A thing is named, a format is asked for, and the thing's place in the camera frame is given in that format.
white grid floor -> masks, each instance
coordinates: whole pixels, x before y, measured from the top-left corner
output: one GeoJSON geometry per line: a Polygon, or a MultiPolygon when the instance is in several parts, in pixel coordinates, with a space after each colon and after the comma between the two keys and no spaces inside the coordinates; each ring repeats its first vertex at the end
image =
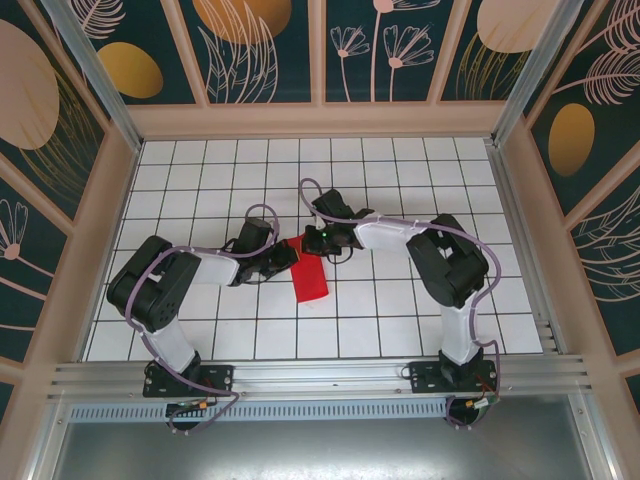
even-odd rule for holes
{"type": "MultiPolygon", "coordinates": [[[[246,208],[255,203],[266,201],[278,212],[280,238],[299,235],[312,223],[296,190],[303,177],[334,186],[356,211],[368,206],[412,219],[453,214],[491,245],[506,276],[480,304],[480,339],[497,339],[507,354],[542,353],[480,138],[147,142],[107,279],[149,235],[179,245],[222,246],[237,236],[246,208]]],[[[330,295],[308,304],[296,303],[290,272],[260,285],[192,286],[180,310],[187,338],[205,360],[437,354],[438,305],[408,258],[356,251],[344,265],[324,261],[330,295]]],[[[85,360],[150,359],[104,300],[105,289],[85,360]]]]}

beige circle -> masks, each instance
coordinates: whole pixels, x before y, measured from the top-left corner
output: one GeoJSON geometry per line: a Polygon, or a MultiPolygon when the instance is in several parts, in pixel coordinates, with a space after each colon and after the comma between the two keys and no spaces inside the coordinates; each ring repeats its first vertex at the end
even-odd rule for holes
{"type": "Polygon", "coordinates": [[[0,138],[35,150],[58,124],[56,72],[31,37],[0,20],[0,138]]]}
{"type": "Polygon", "coordinates": [[[527,52],[536,46],[558,0],[483,0],[478,36],[499,53],[527,52]]]}

vented metal strip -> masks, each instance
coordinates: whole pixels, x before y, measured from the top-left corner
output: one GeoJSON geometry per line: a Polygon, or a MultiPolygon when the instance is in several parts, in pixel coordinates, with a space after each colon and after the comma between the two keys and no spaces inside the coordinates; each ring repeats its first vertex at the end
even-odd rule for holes
{"type": "MultiPolygon", "coordinates": [[[[444,417],[444,398],[350,401],[292,401],[238,403],[219,421],[295,421],[367,420],[444,417]]],[[[155,423],[166,422],[167,404],[80,404],[71,410],[69,423],[155,423]]],[[[206,412],[179,416],[176,421],[191,422],[211,418],[220,406],[206,412]]]]}

dark teal wallpaper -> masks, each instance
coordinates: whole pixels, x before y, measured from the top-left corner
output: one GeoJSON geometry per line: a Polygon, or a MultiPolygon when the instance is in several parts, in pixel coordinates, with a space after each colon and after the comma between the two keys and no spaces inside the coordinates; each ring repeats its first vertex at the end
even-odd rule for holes
{"type": "Polygon", "coordinates": [[[0,180],[0,356],[22,362],[67,237],[0,180]]]}
{"type": "Polygon", "coordinates": [[[636,409],[640,415],[640,374],[627,377],[627,386],[631,392],[633,403],[636,404],[636,409]]]}
{"type": "Polygon", "coordinates": [[[538,83],[538,86],[536,87],[535,91],[531,95],[531,98],[529,99],[529,102],[524,107],[524,115],[525,115],[525,117],[529,116],[529,112],[531,111],[533,106],[538,101],[538,97],[542,93],[542,90],[544,89],[544,87],[547,85],[547,81],[549,80],[549,77],[551,76],[551,74],[555,71],[556,67],[558,66],[558,63],[560,62],[560,59],[562,58],[562,56],[564,55],[564,52],[567,50],[567,47],[569,46],[569,43],[571,43],[571,40],[575,36],[576,30],[578,30],[578,28],[580,28],[580,24],[584,20],[584,17],[589,12],[589,9],[591,8],[592,5],[593,5],[593,0],[584,0],[584,3],[582,4],[582,7],[580,8],[580,13],[578,13],[578,16],[576,17],[575,21],[571,25],[569,33],[564,38],[564,41],[562,42],[562,45],[558,49],[558,52],[556,53],[556,56],[554,57],[553,61],[551,62],[551,65],[549,65],[549,68],[547,68],[547,71],[545,72],[545,74],[543,75],[542,79],[538,83]]]}
{"type": "Polygon", "coordinates": [[[473,0],[442,100],[506,100],[553,7],[532,0],[473,0]]]}
{"type": "Polygon", "coordinates": [[[13,385],[0,382],[0,424],[2,424],[4,412],[7,411],[7,407],[9,406],[11,393],[13,393],[13,385]]]}
{"type": "Polygon", "coordinates": [[[311,101],[307,0],[180,0],[211,103],[311,101]]]}
{"type": "Polygon", "coordinates": [[[328,0],[326,101],[425,101],[452,5],[328,0]]]}
{"type": "Polygon", "coordinates": [[[531,129],[565,214],[640,140],[639,15],[609,2],[531,129]]]}
{"type": "Polygon", "coordinates": [[[616,354],[640,349],[640,168],[571,235],[616,354]]]}
{"type": "Polygon", "coordinates": [[[104,131],[17,3],[0,45],[0,154],[73,219],[104,131]]]}

wire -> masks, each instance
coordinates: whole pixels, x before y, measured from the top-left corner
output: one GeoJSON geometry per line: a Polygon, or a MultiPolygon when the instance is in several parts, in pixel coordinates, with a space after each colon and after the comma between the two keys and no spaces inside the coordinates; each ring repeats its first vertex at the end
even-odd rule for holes
{"type": "Polygon", "coordinates": [[[229,257],[229,258],[250,258],[256,255],[261,254],[262,252],[264,252],[265,250],[267,250],[268,248],[271,248],[274,243],[276,242],[278,235],[280,233],[280,222],[278,221],[278,215],[276,214],[275,210],[273,208],[271,208],[269,205],[265,205],[265,204],[256,204],[256,205],[252,205],[251,207],[249,207],[245,213],[245,219],[249,218],[249,214],[255,209],[255,208],[265,208],[267,210],[269,210],[269,212],[271,213],[272,217],[273,217],[273,221],[274,221],[274,225],[273,225],[273,232],[271,233],[271,237],[267,240],[267,242],[260,247],[259,249],[250,252],[250,253],[230,253],[230,252],[223,252],[220,249],[217,248],[204,248],[204,247],[190,247],[190,246],[181,246],[181,247],[171,247],[168,250],[165,250],[164,252],[162,252],[160,255],[158,255],[153,262],[151,262],[151,264],[147,267],[147,269],[142,273],[142,275],[140,275],[140,278],[138,279],[138,281],[136,282],[136,284],[133,286],[133,289],[131,290],[131,294],[129,295],[129,299],[127,300],[127,305],[125,307],[125,311],[124,311],[124,319],[127,322],[127,324],[133,328],[136,332],[138,332],[138,335],[140,335],[140,338],[142,340],[142,343],[144,344],[144,346],[147,348],[147,350],[149,351],[149,353],[151,353],[151,355],[153,356],[154,360],[156,361],[156,363],[158,365],[160,365],[162,368],[164,368],[167,372],[169,372],[171,374],[171,376],[173,376],[176,380],[178,380],[179,382],[184,383],[185,385],[191,387],[191,388],[195,388],[197,390],[206,392],[206,393],[210,393],[213,395],[217,395],[219,397],[233,397],[233,399],[224,407],[222,407],[220,409],[220,411],[218,411],[218,413],[216,413],[213,417],[211,417],[209,420],[207,420],[206,422],[201,422],[198,425],[196,425],[194,428],[192,428],[191,430],[186,430],[186,431],[181,431],[178,430],[174,425],[173,425],[173,418],[175,418],[175,416],[172,415],[172,417],[169,419],[169,426],[171,427],[171,431],[174,434],[177,434],[178,432],[181,432],[183,435],[187,436],[190,433],[196,433],[198,431],[204,430],[205,428],[207,428],[208,426],[210,426],[213,422],[215,422],[218,418],[220,418],[222,415],[224,415],[227,410],[229,410],[239,399],[240,399],[240,394],[234,391],[229,391],[229,390],[219,390],[217,388],[212,388],[212,387],[205,387],[204,385],[200,385],[198,383],[192,382],[191,380],[188,380],[186,378],[184,378],[182,375],[180,375],[180,373],[178,373],[177,371],[175,371],[173,368],[171,368],[170,365],[168,365],[162,358],[160,358],[160,355],[158,354],[158,352],[156,351],[156,349],[154,348],[154,346],[149,342],[149,340],[145,337],[144,335],[144,327],[142,326],[142,324],[137,323],[133,320],[132,315],[131,315],[131,311],[133,309],[133,303],[135,302],[136,297],[138,296],[138,293],[140,292],[140,289],[142,288],[142,285],[144,284],[144,282],[147,280],[147,278],[149,278],[149,276],[151,275],[151,272],[158,266],[160,265],[160,263],[162,263],[162,261],[167,258],[169,255],[172,255],[176,252],[191,252],[191,253],[203,253],[203,254],[209,254],[209,255],[220,255],[220,256],[225,256],[225,257],[229,257]]]}
{"type": "MultiPolygon", "coordinates": [[[[501,278],[502,278],[502,267],[500,265],[500,260],[498,260],[497,255],[493,252],[493,250],[491,250],[484,242],[480,241],[479,239],[477,239],[476,237],[474,237],[473,235],[469,235],[467,232],[462,231],[462,230],[458,230],[456,228],[451,228],[451,227],[447,227],[445,225],[438,225],[435,223],[431,223],[431,222],[427,222],[427,221],[422,221],[422,220],[416,220],[416,221],[410,221],[410,220],[405,220],[405,219],[398,219],[398,218],[391,218],[391,217],[383,217],[381,215],[377,216],[377,217],[365,217],[365,218],[361,218],[361,219],[356,219],[356,220],[352,220],[352,219],[344,219],[344,218],[337,218],[337,217],[332,217],[330,215],[325,215],[322,212],[319,212],[312,204],[311,202],[305,197],[304,194],[304,184],[305,183],[312,183],[316,189],[318,190],[318,192],[320,193],[320,195],[322,195],[322,187],[320,187],[320,184],[315,181],[313,178],[303,178],[302,180],[300,180],[300,183],[298,184],[298,195],[300,196],[300,199],[302,200],[302,203],[305,204],[305,206],[309,209],[309,211],[325,220],[325,221],[329,221],[329,222],[333,222],[333,223],[343,223],[343,224],[348,224],[348,225],[366,225],[368,223],[381,223],[383,225],[401,225],[401,226],[411,226],[412,228],[431,228],[433,230],[439,230],[441,232],[447,232],[447,233],[451,233],[453,235],[457,235],[461,238],[464,238],[465,240],[468,240],[472,243],[474,243],[475,245],[477,245],[478,247],[480,247],[480,249],[482,251],[484,251],[489,258],[491,258],[491,261],[494,263],[495,267],[496,267],[496,276],[493,280],[493,282],[489,283],[489,285],[487,286],[487,288],[485,288],[482,292],[478,293],[473,300],[471,301],[471,310],[469,312],[469,331],[471,333],[471,340],[473,341],[473,343],[475,345],[477,345],[478,347],[482,347],[482,348],[488,348],[488,347],[494,347],[495,349],[495,362],[496,362],[496,395],[498,394],[499,390],[500,390],[500,350],[498,347],[498,342],[496,340],[491,340],[489,342],[481,342],[477,335],[476,335],[476,325],[475,325],[475,320],[476,320],[476,315],[477,315],[477,307],[478,307],[478,303],[487,295],[489,295],[498,285],[498,283],[500,282],[501,278]]],[[[461,422],[459,422],[458,420],[456,420],[455,418],[451,417],[449,411],[451,408],[451,403],[453,403],[453,399],[455,397],[450,397],[451,401],[447,400],[447,407],[446,407],[446,416],[445,419],[447,420],[447,423],[449,423],[452,426],[456,425],[456,422],[458,423],[458,425],[463,425],[461,422]]]]}

